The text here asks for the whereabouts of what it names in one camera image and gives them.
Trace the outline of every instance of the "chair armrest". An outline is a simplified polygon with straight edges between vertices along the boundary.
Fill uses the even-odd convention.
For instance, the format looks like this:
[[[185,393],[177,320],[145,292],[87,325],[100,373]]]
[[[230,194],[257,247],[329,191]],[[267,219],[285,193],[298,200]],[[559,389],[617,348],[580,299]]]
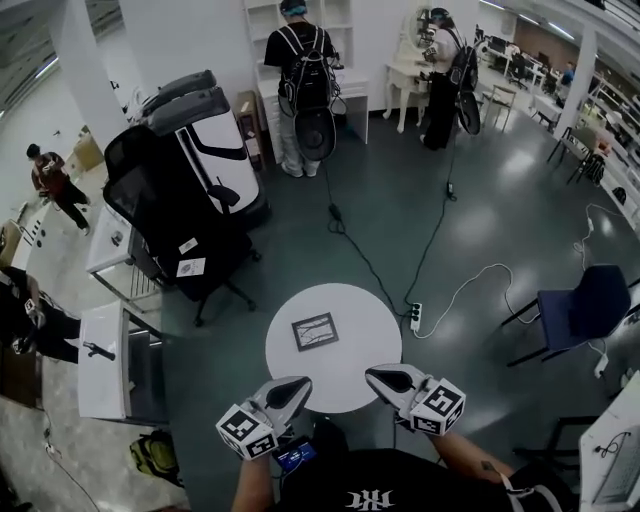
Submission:
[[[240,201],[240,196],[236,192],[223,185],[212,185],[207,190],[207,194],[227,206],[235,206]]]

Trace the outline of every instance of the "ceiling light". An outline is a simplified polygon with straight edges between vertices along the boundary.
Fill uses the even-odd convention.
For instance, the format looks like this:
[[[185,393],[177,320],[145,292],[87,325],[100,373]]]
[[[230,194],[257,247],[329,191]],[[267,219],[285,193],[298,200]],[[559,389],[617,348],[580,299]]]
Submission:
[[[557,30],[558,32],[560,32],[561,34],[564,34],[565,36],[567,36],[569,39],[575,39],[575,37],[573,37],[571,34],[569,34],[569,32],[567,32],[565,29],[560,28],[558,25],[556,25],[555,23],[551,23],[549,22],[549,25],[551,25],[552,28],[554,28],[555,30]]]
[[[535,20],[532,20],[531,18],[527,18],[524,14],[518,14],[518,16],[520,16],[522,19],[527,20],[529,23],[533,23],[534,25],[540,25],[540,23],[538,23]]]
[[[492,4],[491,2],[487,2],[487,0],[480,0],[483,4],[487,4],[490,5],[491,7],[495,7],[496,9],[500,9],[501,11],[504,11],[504,7],[501,7],[500,5],[496,5],[496,4]]]
[[[53,59],[51,62],[49,62],[49,64],[47,64],[45,67],[43,67],[40,71],[38,71],[38,74],[36,75],[36,78],[40,78],[44,73],[46,73],[49,68],[51,66],[53,66],[56,62],[58,62],[58,57],[56,57],[55,59]]]

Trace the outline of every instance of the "forearm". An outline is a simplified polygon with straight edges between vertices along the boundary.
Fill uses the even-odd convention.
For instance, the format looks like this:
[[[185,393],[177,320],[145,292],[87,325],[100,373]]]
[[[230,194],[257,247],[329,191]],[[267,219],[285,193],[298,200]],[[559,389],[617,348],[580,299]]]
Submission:
[[[243,461],[231,512],[264,512],[273,503],[269,457]]]
[[[27,276],[27,286],[29,287],[31,300],[37,308],[40,308],[40,287],[38,286],[38,281],[31,276]]]
[[[496,471],[510,478],[514,470],[461,435],[449,432],[430,438],[447,467],[471,478],[502,483]]]

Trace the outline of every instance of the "white marker cube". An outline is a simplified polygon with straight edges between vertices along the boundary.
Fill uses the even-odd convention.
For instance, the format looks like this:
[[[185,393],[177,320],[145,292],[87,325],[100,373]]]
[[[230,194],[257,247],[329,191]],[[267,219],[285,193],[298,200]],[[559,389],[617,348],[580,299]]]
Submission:
[[[243,459],[252,460],[278,447],[273,429],[238,405],[216,424],[222,440]]]
[[[443,436],[464,412],[466,395],[447,379],[442,379],[411,412],[411,427],[434,436]]]

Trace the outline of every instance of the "blue chair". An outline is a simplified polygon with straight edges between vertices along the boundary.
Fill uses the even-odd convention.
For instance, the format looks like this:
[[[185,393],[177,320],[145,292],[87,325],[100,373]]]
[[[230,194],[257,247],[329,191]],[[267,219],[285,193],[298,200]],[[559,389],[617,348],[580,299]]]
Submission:
[[[510,362],[508,367],[553,352],[542,360],[546,361],[589,340],[606,338],[627,316],[631,296],[620,267],[594,265],[584,271],[575,290],[541,290],[537,299],[511,315],[502,325],[536,304],[547,346]]]

